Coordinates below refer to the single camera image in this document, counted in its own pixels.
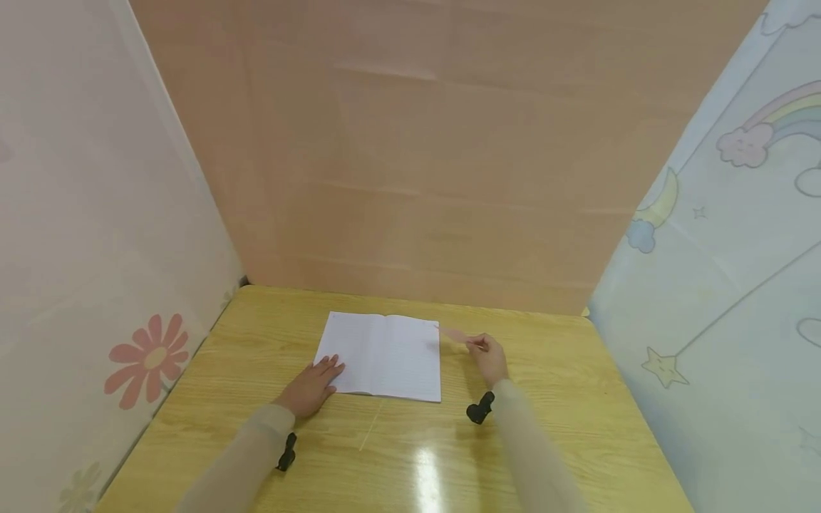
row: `hand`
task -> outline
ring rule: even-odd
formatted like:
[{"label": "hand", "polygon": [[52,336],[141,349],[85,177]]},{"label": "hand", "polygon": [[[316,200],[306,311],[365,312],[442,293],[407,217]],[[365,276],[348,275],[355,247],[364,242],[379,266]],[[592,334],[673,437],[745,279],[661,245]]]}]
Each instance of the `hand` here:
[{"label": "hand", "polygon": [[482,333],[476,337],[467,337],[465,345],[489,389],[493,390],[496,383],[509,379],[505,351],[495,338]]},{"label": "hand", "polygon": [[337,365],[338,360],[339,355],[332,358],[325,356],[316,365],[308,364],[271,402],[289,409],[298,419],[310,417],[337,391],[336,387],[328,384],[345,370],[345,364]]}]

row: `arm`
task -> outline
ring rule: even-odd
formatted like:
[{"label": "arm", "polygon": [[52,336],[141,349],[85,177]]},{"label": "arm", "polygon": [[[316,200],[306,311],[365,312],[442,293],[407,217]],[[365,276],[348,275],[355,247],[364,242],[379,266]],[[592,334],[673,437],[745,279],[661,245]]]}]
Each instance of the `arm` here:
[{"label": "arm", "polygon": [[493,418],[522,509],[581,513],[585,502],[558,449],[548,440],[525,394],[507,376],[502,347],[489,335],[470,337],[468,351],[493,389]]},{"label": "arm", "polygon": [[261,406],[188,490],[176,512],[248,511],[259,485],[285,451],[294,420],[294,414],[280,405]]},{"label": "arm", "polygon": [[314,414],[337,389],[328,384],[345,369],[338,356],[309,364],[271,404],[245,422],[233,442],[200,476],[175,513],[245,513],[276,468],[296,418]]}]

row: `cardboard panel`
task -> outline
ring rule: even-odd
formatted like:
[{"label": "cardboard panel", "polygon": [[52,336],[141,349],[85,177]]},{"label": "cardboard panel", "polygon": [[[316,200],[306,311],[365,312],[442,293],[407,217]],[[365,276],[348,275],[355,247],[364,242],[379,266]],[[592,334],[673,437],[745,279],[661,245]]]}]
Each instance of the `cardboard panel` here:
[{"label": "cardboard panel", "polygon": [[764,2],[132,5],[252,282],[578,314]]}]

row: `light wood tabletop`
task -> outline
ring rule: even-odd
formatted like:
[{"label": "light wood tabletop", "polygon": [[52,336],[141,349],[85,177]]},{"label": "light wood tabletop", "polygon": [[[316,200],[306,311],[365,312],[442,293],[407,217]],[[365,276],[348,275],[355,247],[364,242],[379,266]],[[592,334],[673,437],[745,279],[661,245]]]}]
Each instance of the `light wood tabletop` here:
[{"label": "light wood tabletop", "polygon": [[[261,286],[237,292],[95,511],[171,511],[313,359],[330,311],[491,333],[591,511],[692,511],[586,318]],[[465,414],[481,377],[464,346],[443,341],[440,353],[441,404],[332,396],[296,425],[296,461],[273,471],[255,511],[520,511],[493,413],[481,426]]]}]

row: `notebook page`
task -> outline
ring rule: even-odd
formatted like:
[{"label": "notebook page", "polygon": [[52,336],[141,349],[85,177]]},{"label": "notebook page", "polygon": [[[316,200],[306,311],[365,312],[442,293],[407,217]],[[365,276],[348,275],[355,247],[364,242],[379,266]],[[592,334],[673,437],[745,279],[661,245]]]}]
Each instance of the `notebook page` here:
[{"label": "notebook page", "polygon": [[436,321],[388,315],[371,389],[374,395],[442,402]]},{"label": "notebook page", "polygon": [[331,312],[314,357],[317,364],[323,356],[339,355],[345,371],[331,383],[337,392],[371,392],[373,353],[370,341],[384,337],[385,318],[377,314],[344,314]]}]

